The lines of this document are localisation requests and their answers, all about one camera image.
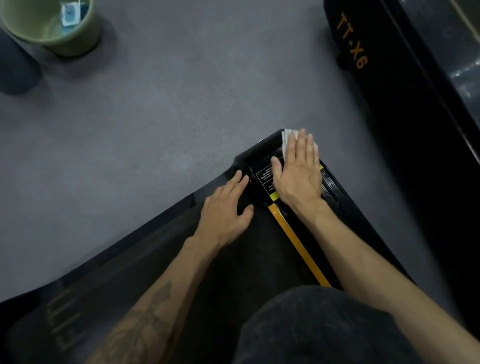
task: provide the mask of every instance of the warning label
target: warning label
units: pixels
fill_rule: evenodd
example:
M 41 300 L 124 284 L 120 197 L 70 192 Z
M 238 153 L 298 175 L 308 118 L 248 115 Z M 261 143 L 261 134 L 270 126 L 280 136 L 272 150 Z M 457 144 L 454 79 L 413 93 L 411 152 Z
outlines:
M 272 165 L 265 167 L 261 171 L 256 173 L 257 178 L 262 183 L 264 189 L 270 195 L 273 201 L 278 199 L 278 193 L 276 192 L 275 186 L 273 186 L 273 172 Z

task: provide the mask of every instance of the arm tattoo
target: arm tattoo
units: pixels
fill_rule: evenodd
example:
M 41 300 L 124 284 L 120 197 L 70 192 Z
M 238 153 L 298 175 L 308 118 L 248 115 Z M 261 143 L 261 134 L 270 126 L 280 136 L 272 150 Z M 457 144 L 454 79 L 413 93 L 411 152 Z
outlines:
M 170 298 L 172 282 L 168 281 L 152 296 L 146 311 L 131 310 L 124 319 L 137 322 L 128 330 L 113 332 L 94 352 L 88 364 L 144 364 L 147 362 L 147 344 L 142 331 L 150 325 L 160 337 L 159 344 L 167 342 L 171 324 L 157 316 L 155 310 Z

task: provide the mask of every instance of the black treadmill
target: black treadmill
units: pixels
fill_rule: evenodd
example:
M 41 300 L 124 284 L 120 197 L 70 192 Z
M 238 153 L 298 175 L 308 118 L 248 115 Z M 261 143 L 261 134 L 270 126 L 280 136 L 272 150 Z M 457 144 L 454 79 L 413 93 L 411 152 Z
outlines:
M 480 3 L 324 0 L 338 64 L 349 71 L 385 155 L 480 339 Z
M 271 184 L 281 130 L 237 156 L 221 176 L 60 279 L 0 303 L 0 363 L 83 363 L 192 236 L 204 199 L 241 169 L 250 183 L 239 211 L 247 231 L 223 248 L 198 288 L 171 363 L 230 363 L 240 328 L 268 300 L 306 284 L 341 289 L 318 244 Z M 322 164 L 335 213 L 407 277 L 382 239 Z

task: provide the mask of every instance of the right hand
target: right hand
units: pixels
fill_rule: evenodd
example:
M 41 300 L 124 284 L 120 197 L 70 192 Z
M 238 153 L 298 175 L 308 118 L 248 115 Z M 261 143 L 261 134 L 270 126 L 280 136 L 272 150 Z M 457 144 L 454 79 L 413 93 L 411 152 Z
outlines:
M 305 129 L 300 130 L 298 140 L 290 134 L 285 158 L 283 171 L 278 158 L 271 159 L 273 183 L 280 199 L 299 216 L 313 213 L 311 210 L 321 202 L 322 173 L 312 134 L 306 140 Z

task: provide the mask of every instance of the finger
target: finger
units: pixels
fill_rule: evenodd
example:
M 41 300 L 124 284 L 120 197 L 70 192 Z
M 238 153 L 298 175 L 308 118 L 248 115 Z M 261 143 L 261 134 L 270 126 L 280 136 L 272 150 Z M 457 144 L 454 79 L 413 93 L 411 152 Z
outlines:
M 313 166 L 313 135 L 308 134 L 307 146 L 305 151 L 305 161 L 309 166 Z
M 247 184 L 248 184 L 248 176 L 245 175 L 245 176 L 243 176 L 241 181 L 239 183 L 237 183 L 237 185 L 235 187 L 233 187 L 233 190 L 230 193 L 230 196 L 232 198 L 234 198 L 235 201 L 238 202 L 241 194 L 243 193 L 243 190 L 245 189 L 245 187 L 247 187 Z
M 305 162 L 305 129 L 301 129 L 297 137 L 297 162 Z
M 233 176 L 233 178 L 227 182 L 227 184 L 225 185 L 223 191 L 222 191 L 222 195 L 223 196 L 228 196 L 228 194 L 230 192 L 232 192 L 233 190 L 233 187 L 235 187 L 235 185 L 240 182 L 240 179 L 241 179 L 241 170 L 238 170 L 235 172 L 235 175 Z
M 272 157 L 270 161 L 272 162 L 273 184 L 278 190 L 277 186 L 280 182 L 280 177 L 282 177 L 282 163 L 278 160 L 277 157 Z
M 320 169 L 320 157 L 318 155 L 318 145 L 313 146 L 313 165 L 318 170 Z
M 215 197 L 218 197 L 220 196 L 220 194 L 222 193 L 222 190 L 225 186 L 219 186 L 216 188 L 215 192 L 213 192 L 213 195 L 212 195 L 212 198 L 215 198 Z
M 247 227 L 250 225 L 250 222 L 253 218 L 253 205 L 248 205 L 245 207 L 243 213 L 238 218 L 238 227 L 239 235 L 242 234 Z
M 297 146 L 297 141 L 295 140 L 294 133 L 290 134 L 287 141 L 287 160 L 285 163 L 295 162 L 295 148 Z

